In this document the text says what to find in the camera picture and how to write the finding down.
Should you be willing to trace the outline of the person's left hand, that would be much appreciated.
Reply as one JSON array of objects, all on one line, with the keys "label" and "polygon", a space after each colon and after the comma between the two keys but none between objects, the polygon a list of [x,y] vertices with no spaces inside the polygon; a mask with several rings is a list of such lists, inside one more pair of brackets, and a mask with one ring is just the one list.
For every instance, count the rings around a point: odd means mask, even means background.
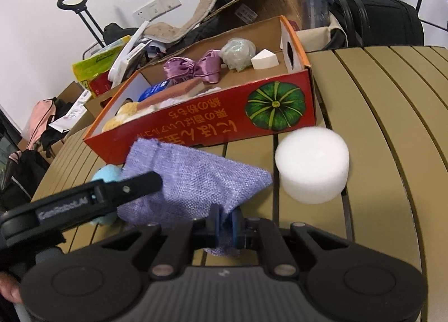
[{"label": "person's left hand", "polygon": [[9,302],[15,304],[23,303],[20,296],[20,285],[18,281],[13,276],[4,272],[0,273],[0,292]]}]

